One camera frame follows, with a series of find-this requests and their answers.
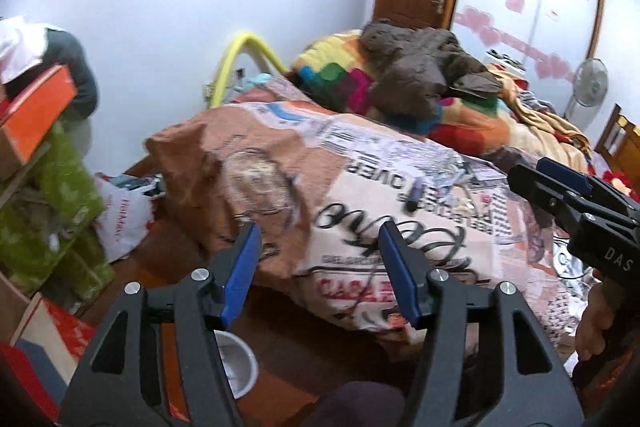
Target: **door handle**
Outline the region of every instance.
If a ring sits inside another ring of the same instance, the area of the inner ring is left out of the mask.
[[[431,4],[435,4],[438,7],[438,15],[444,13],[444,0],[431,1]]]

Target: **fan head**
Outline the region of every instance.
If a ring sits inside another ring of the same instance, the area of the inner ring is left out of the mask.
[[[584,107],[600,105],[607,94],[609,74],[598,58],[588,58],[575,72],[574,98]]]

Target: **white cloth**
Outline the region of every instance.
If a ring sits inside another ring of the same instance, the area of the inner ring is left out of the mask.
[[[0,21],[0,82],[8,84],[42,63],[47,51],[47,25],[28,24],[24,17]]]

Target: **orange box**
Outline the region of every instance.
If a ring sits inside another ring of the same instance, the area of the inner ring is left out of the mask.
[[[25,165],[76,95],[66,66],[53,66],[10,103],[0,117],[0,180]]]

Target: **hand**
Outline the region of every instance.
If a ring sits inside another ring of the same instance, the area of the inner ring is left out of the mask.
[[[599,355],[604,351],[606,343],[603,331],[613,325],[615,311],[605,299],[602,288],[603,284],[597,283],[589,291],[587,308],[575,331],[575,350],[580,360],[589,360],[593,355]]]

